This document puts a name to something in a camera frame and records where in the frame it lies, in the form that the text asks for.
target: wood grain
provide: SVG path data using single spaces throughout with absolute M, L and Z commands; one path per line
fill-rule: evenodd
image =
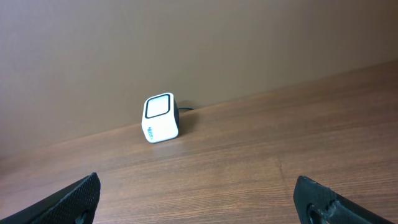
M 0 218 L 97 172 L 95 223 L 298 223 L 299 175 L 398 222 L 398 62 L 2 158 Z

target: logo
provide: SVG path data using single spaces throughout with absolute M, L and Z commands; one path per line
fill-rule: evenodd
M 148 134 L 149 134 L 150 140 L 152 140 L 154 138 L 154 133 L 152 132 L 151 127 L 148 128 Z

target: white cube device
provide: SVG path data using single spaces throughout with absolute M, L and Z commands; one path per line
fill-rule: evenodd
M 172 93 L 163 93 L 145 101 L 142 113 L 142 130 L 150 143 L 178 136 L 180 115 Z

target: beige wall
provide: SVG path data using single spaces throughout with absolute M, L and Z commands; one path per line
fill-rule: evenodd
M 0 0 L 0 153 L 398 58 L 396 0 Z

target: black square outline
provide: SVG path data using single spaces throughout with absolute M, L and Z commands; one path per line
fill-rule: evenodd
M 168 99 L 169 99 L 168 107 L 169 107 L 169 109 L 167 110 L 166 113 L 158 114 L 158 115 L 151 116 L 151 117 L 148 118 L 148 116 L 147 116 L 147 113 L 148 113 L 148 103 L 150 102 L 150 100 L 153 100 L 153 99 L 156 99 L 156 98 L 159 98 L 159 97 L 162 97 L 162 96 L 168 96 Z M 161 115 L 163 115 L 163 114 L 167 114 L 168 112 L 170 112 L 170 94 L 166 93 L 166 94 L 163 94 L 163 95 L 160 95 L 160 96 L 156 96 L 156 97 L 153 97 L 153 98 L 149 98 L 149 100 L 147 100 L 147 105 L 146 105 L 146 107 L 145 107 L 145 118 L 146 118 L 146 119 L 155 118 L 155 117 L 157 117 L 157 116 L 161 116 Z

